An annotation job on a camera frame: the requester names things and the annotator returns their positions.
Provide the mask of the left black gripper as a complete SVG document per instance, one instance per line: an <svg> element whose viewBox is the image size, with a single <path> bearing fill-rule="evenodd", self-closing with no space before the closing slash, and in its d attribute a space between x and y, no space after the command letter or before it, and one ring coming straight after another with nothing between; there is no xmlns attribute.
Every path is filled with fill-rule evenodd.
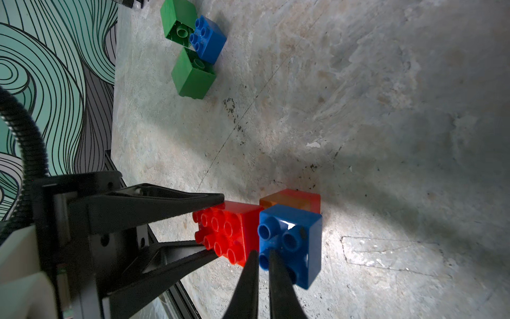
<svg viewBox="0 0 510 319"><path fill-rule="evenodd" d="M150 223L224 202L142 183L118 171L41 178L31 188L41 267L75 318L130 318L217 258L195 241L155 243Z"/></svg>

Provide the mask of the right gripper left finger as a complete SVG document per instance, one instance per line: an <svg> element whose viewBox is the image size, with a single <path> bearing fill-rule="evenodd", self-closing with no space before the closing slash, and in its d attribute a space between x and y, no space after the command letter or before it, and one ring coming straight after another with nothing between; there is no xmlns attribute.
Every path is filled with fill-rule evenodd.
<svg viewBox="0 0 510 319"><path fill-rule="evenodd" d="M258 317L258 256L257 251L250 252L223 319Z"/></svg>

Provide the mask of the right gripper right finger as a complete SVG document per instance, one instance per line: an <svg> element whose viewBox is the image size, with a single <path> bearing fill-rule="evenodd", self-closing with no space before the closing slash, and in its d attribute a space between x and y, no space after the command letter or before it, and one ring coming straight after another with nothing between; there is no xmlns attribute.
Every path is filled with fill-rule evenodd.
<svg viewBox="0 0 510 319"><path fill-rule="evenodd" d="M296 296L286 266L275 250L270 252L269 296L271 318L307 318Z"/></svg>

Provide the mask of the blue lego brick back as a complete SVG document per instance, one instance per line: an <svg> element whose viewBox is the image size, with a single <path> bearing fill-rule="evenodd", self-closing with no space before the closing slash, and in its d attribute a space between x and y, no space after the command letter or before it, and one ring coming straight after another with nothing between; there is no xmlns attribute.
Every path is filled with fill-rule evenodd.
<svg viewBox="0 0 510 319"><path fill-rule="evenodd" d="M259 265L268 271L276 251L291 282L308 290L321 271L323 218L319 213L275 205L260 212Z"/></svg>

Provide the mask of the blue lego brick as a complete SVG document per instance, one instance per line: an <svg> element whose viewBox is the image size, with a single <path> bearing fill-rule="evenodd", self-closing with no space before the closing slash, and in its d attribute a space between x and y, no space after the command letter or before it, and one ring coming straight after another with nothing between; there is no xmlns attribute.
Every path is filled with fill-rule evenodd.
<svg viewBox="0 0 510 319"><path fill-rule="evenodd" d="M319 213L275 205L260 212L259 265L268 271L276 251L291 282L308 290L321 271L323 218Z"/></svg>
<svg viewBox="0 0 510 319"><path fill-rule="evenodd" d="M214 65L227 37L214 21L202 15L195 21L195 31L189 36L189 41L201 60Z"/></svg>

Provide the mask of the red long lego brick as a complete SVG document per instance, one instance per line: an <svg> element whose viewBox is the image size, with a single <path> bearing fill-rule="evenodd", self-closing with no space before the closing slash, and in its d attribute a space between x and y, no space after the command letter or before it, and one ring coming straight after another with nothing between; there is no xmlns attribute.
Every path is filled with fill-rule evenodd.
<svg viewBox="0 0 510 319"><path fill-rule="evenodd" d="M222 204L195 211L198 224L195 241L232 265L244 267L249 254L259 251L260 205L225 201Z"/></svg>

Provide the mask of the orange lego brick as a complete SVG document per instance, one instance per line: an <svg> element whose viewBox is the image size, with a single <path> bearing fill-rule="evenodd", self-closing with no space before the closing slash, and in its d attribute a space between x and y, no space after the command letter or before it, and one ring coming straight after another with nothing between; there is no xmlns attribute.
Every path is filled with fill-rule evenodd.
<svg viewBox="0 0 510 319"><path fill-rule="evenodd" d="M295 209L321 213L321 196L305 191L285 189L277 193L267 195L259 200L259 205L268 209L274 205L285 205Z"/></svg>

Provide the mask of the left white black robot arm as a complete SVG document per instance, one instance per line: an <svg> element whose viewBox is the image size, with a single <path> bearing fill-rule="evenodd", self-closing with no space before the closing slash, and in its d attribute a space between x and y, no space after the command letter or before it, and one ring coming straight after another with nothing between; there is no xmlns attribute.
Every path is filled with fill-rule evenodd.
<svg viewBox="0 0 510 319"><path fill-rule="evenodd" d="M150 240L150 223L223 203L223 194L148 183L119 171L48 174L28 111L1 91L1 118L21 150L21 191L1 223L2 318L130 318L215 254L193 241Z"/></svg>

